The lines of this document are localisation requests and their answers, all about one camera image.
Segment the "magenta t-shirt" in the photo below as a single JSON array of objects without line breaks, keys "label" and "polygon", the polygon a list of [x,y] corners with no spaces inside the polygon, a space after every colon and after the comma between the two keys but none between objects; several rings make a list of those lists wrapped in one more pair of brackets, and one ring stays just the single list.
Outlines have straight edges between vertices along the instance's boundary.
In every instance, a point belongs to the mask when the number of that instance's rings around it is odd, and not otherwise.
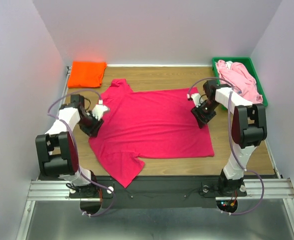
[{"label": "magenta t-shirt", "polygon": [[125,79],[112,80],[102,93],[109,112],[96,137],[88,140],[102,167],[128,187],[145,159],[213,157],[207,126],[199,127],[187,89],[132,90]]}]

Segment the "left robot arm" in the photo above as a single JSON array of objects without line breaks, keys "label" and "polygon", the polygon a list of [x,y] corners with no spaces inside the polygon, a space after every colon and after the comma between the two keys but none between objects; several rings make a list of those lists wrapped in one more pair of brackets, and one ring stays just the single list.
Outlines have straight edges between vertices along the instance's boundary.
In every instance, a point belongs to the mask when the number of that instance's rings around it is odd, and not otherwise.
[{"label": "left robot arm", "polygon": [[85,107],[86,98],[71,94],[70,102],[60,106],[50,129],[35,138],[40,173],[66,181],[71,198],[102,196],[95,174],[81,167],[76,141],[72,136],[75,127],[88,137],[95,138],[104,123],[103,116],[110,109],[99,99],[93,109]]}]

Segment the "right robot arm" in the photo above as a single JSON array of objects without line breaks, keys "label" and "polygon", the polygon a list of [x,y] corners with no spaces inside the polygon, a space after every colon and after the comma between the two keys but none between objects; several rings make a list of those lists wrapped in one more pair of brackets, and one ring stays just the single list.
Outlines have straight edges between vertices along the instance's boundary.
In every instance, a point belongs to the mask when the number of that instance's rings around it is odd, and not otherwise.
[{"label": "right robot arm", "polygon": [[266,108],[262,103],[253,103],[236,90],[238,87],[218,77],[202,79],[206,99],[199,93],[187,92],[187,99],[193,102],[191,113],[199,128],[203,128],[216,116],[216,108],[227,109],[228,141],[231,150],[227,164],[217,182],[217,191],[229,195],[243,189],[244,173],[252,153],[267,138]]}]

